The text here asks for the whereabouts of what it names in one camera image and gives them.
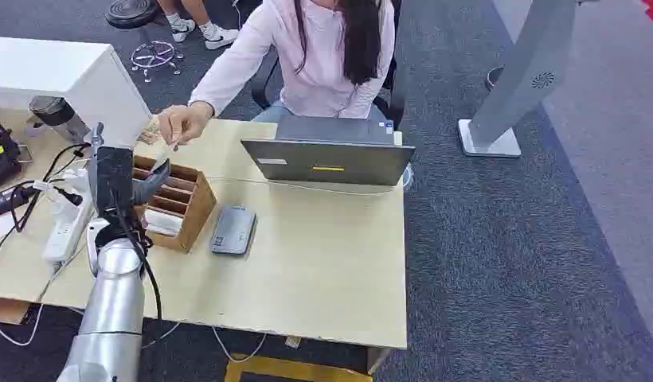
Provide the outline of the person's right hand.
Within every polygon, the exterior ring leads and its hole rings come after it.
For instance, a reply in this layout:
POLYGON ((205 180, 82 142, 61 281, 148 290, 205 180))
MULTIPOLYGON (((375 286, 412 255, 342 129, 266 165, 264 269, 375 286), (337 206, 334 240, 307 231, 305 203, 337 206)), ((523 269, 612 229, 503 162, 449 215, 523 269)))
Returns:
POLYGON ((214 109, 206 102, 173 105, 158 114, 158 127, 168 145, 181 145, 201 137, 212 117, 214 109))

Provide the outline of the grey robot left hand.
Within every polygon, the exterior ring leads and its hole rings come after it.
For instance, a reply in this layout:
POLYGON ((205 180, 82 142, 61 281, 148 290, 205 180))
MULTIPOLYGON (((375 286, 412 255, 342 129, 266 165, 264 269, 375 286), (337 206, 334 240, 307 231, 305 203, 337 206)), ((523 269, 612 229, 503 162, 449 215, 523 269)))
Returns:
POLYGON ((148 203, 170 175, 170 160, 166 159, 146 179, 134 180, 133 150, 107 144, 102 122, 92 128, 90 143, 89 185, 96 211, 103 218, 132 218, 135 207, 148 203))

